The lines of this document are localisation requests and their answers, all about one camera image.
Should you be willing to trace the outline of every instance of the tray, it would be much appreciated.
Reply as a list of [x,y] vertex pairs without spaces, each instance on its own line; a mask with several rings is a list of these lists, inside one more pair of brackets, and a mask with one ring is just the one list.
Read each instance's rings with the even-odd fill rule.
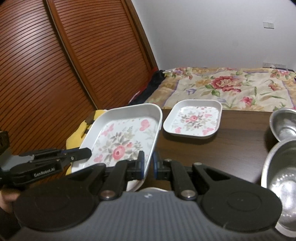
[[[120,160],[137,159],[139,151],[143,150],[145,180],[162,118],[161,109],[150,103],[105,112],[94,121],[80,146],[90,148],[92,156],[74,162],[72,173],[100,162],[112,167]],[[137,190],[144,180],[128,182],[127,191]]]
[[222,105],[216,100],[182,100],[166,118],[166,132],[182,137],[205,139],[220,126]]

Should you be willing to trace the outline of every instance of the floral pattern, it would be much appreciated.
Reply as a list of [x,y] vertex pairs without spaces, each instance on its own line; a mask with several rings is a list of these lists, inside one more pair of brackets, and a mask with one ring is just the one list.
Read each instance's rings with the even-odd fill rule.
[[206,136],[217,127],[219,111],[214,107],[186,106],[179,110],[171,131],[177,134]]
[[296,74],[288,70],[187,67],[164,73],[165,80],[146,101],[163,109],[185,99],[214,99],[224,110],[296,107]]
[[124,159],[137,159],[139,151],[145,153],[145,163],[152,150],[158,123],[152,118],[117,120],[108,123],[99,135],[88,160],[88,166],[105,163],[114,166]]

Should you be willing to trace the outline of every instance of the floral bed sheet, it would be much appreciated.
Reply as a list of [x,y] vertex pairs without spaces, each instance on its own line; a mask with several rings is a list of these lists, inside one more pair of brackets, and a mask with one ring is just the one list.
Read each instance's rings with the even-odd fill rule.
[[175,68],[165,71],[165,80],[146,103],[166,109],[185,99],[214,99],[224,110],[296,108],[295,76],[268,68]]

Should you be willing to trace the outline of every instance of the brown tabletop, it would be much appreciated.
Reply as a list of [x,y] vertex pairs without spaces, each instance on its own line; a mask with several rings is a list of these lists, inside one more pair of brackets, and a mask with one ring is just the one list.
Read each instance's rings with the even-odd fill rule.
[[[163,122],[170,110],[163,110]],[[162,159],[184,166],[201,162],[250,182],[260,183],[269,150],[277,143],[269,128],[269,112],[223,110],[220,128],[209,139],[172,136],[161,129],[156,151]],[[170,190],[170,183],[153,178],[153,163],[142,185]]]

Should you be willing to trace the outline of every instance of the black sleeve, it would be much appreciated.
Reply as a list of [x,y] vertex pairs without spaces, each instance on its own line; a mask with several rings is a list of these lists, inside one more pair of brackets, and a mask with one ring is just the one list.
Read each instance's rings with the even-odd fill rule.
[[0,208],[0,236],[5,239],[12,237],[20,230],[20,225],[13,214],[6,213]]

